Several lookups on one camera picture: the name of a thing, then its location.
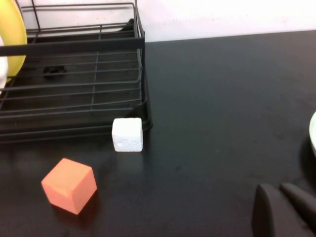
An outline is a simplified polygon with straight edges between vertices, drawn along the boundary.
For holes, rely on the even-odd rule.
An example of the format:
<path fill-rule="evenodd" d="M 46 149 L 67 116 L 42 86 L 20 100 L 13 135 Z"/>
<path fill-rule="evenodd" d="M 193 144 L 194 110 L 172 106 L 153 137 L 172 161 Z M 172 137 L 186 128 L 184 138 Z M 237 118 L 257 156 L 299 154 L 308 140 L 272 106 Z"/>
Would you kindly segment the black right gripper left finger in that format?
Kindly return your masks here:
<path fill-rule="evenodd" d="M 310 237 L 312 230 L 286 196 L 266 183 L 256 187 L 252 211 L 255 237 Z"/>

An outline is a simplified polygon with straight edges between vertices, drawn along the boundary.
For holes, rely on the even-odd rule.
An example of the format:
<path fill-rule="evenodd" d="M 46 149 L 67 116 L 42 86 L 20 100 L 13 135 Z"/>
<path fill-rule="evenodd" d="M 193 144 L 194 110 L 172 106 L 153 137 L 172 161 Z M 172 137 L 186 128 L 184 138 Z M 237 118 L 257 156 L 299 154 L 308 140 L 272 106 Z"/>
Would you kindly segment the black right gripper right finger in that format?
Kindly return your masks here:
<path fill-rule="evenodd" d="M 285 198 L 279 205 L 280 237 L 314 237 L 316 235 L 316 198 L 299 187 L 282 183 L 279 187 Z"/>

